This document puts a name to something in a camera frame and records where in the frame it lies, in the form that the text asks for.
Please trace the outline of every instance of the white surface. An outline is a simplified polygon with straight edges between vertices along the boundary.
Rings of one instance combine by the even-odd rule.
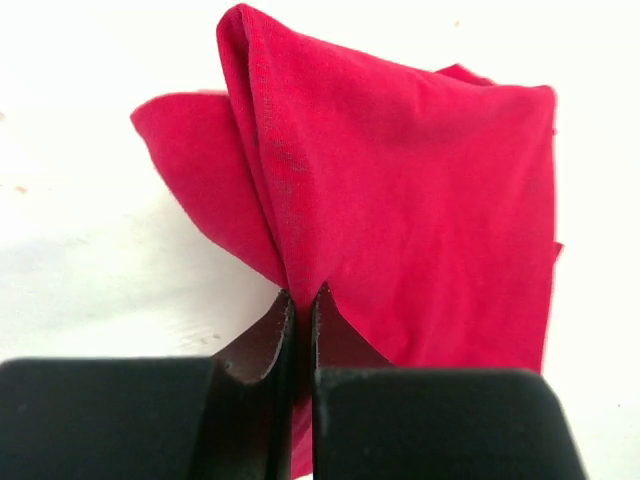
[[[0,358],[216,351],[276,288],[195,230],[127,116],[156,94],[224,88],[214,28],[232,2],[85,3],[0,6]],[[556,88],[566,249],[545,375],[591,478],[640,478],[632,2],[253,3],[396,62]]]

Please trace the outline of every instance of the folded fabric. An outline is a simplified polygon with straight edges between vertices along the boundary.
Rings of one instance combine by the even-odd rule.
[[[396,365],[539,371],[553,91],[397,65],[246,5],[217,37],[228,95],[168,95],[132,115],[200,230],[287,288],[303,322],[327,281]],[[294,430],[302,475],[308,403]]]

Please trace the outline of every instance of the red fabric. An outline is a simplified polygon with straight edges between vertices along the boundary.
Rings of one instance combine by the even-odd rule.
[[[240,5],[217,29],[228,95],[132,116],[213,242],[289,289],[321,284],[397,365],[540,370],[554,243],[555,97],[424,72]],[[311,469],[297,412],[294,474]]]

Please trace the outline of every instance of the white table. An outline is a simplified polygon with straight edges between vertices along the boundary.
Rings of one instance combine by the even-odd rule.
[[[252,3],[399,63],[460,62],[499,82],[556,88],[566,249],[545,376],[591,478],[640,478],[632,3]],[[0,358],[215,352],[277,288],[197,232],[127,115],[156,94],[224,88],[214,28],[232,3],[92,4],[0,6]]]

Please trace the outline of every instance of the fabric fold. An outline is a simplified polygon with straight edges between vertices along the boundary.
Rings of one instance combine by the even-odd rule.
[[[540,371],[553,91],[397,65],[246,5],[217,38],[228,95],[164,96],[132,116],[200,230],[301,312],[327,281],[396,365]],[[311,468],[303,406],[296,475]]]

